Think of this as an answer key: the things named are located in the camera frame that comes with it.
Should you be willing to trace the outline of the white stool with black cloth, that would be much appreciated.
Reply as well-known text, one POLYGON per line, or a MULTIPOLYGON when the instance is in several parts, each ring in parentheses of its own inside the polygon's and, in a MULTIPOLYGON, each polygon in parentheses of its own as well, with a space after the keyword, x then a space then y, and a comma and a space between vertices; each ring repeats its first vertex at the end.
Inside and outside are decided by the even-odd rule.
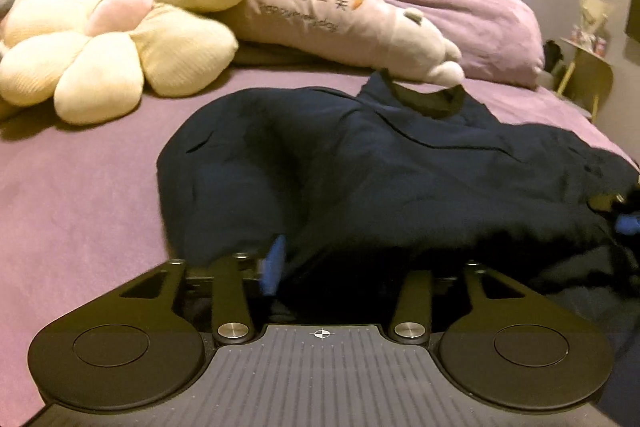
POLYGON ((564 54, 559 43, 547 40, 544 43, 544 66, 537 76, 537 83, 544 89, 555 91, 565 69, 564 54))

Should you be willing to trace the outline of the bouquet on side table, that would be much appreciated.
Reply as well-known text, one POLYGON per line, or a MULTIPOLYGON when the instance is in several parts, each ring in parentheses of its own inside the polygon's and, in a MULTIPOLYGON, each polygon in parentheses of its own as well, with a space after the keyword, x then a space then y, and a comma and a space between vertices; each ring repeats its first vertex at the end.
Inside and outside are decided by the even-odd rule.
POLYGON ((605 0, 578 0, 578 22, 573 26, 570 42, 598 57, 608 48, 606 24, 615 4, 605 0))

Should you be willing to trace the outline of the navy blue zip jacket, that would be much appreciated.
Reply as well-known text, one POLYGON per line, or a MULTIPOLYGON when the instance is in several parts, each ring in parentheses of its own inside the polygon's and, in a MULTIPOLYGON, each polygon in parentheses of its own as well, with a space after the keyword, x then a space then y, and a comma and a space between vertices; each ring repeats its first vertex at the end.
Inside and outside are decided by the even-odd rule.
POLYGON ((192 265, 285 241, 291 309, 381 301, 412 269, 537 273, 608 243, 588 200, 637 170, 564 129, 503 124, 461 87, 372 75, 356 95, 250 89, 210 103, 157 159, 165 228, 192 265))

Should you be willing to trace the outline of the long pink plush toy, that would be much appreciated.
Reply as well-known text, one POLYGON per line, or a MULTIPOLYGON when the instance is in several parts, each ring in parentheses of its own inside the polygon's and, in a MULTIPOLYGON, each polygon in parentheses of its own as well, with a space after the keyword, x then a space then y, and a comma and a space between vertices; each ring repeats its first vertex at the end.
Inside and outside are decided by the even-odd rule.
POLYGON ((243 0, 216 19, 243 41, 386 69, 403 80, 450 87, 464 78, 453 42, 420 10, 385 0, 243 0))

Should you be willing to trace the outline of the pink bed pillow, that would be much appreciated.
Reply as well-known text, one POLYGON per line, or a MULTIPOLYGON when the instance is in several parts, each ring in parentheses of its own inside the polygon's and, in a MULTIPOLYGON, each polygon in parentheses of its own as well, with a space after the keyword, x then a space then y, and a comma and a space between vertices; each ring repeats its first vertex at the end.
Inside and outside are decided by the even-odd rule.
POLYGON ((544 68, 534 11, 522 0, 386 0, 420 10, 461 51, 470 79, 533 90, 544 68))

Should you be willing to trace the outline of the yellow flower plush pillow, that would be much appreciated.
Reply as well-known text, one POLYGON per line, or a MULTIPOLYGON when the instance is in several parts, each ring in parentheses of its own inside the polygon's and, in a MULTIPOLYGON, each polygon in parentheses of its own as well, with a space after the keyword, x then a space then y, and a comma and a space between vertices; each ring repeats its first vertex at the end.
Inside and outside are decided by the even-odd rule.
POLYGON ((145 88, 204 90, 239 49, 216 13, 243 0, 15 0, 1 35, 1 117, 50 101, 66 124, 124 117, 145 88))

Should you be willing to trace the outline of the pink bed blanket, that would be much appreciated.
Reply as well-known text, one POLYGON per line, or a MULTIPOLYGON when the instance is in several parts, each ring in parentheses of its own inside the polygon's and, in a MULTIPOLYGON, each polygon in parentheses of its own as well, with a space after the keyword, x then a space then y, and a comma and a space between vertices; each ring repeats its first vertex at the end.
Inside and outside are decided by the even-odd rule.
POLYGON ((27 368, 39 329, 170 254, 155 161, 205 104, 253 88, 322 87, 356 94, 362 70, 237 68, 192 98, 146 96, 122 119, 62 124, 51 104, 1 125, 1 421, 19 426, 43 406, 27 368))

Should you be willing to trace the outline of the grey footed pink plush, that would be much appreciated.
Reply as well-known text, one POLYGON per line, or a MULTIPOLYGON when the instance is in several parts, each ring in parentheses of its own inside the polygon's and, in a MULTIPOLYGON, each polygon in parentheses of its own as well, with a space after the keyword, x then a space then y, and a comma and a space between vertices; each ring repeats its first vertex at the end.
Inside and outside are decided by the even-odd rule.
POLYGON ((6 30, 6 21, 9 12, 11 12, 15 0, 0 0, 0 34, 3 35, 6 30))

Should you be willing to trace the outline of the wall mounted television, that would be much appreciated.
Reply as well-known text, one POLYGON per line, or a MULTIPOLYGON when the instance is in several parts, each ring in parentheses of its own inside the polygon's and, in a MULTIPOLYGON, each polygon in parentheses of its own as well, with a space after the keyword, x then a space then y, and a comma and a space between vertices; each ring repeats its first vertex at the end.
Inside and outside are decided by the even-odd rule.
POLYGON ((625 35, 640 42, 640 0, 629 0, 625 35))

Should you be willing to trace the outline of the yellow side table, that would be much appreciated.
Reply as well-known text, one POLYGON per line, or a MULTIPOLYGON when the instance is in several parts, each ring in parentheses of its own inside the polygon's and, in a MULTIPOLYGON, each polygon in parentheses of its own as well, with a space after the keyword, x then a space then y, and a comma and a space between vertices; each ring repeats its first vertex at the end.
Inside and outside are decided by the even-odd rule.
POLYGON ((612 91, 612 66, 604 57, 570 39, 562 38, 561 41, 570 47, 573 56, 555 95, 595 124, 612 91))

